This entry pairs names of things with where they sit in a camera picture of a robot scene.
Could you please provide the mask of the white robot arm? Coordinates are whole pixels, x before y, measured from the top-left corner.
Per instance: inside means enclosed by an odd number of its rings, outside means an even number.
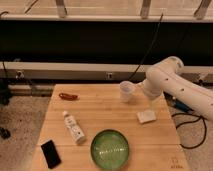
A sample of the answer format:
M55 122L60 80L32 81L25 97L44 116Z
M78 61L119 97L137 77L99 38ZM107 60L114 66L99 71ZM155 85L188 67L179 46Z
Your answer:
M142 82L144 94L150 100L155 100L166 92L213 121L213 91L182 78L183 67L182 60L175 56L150 66Z

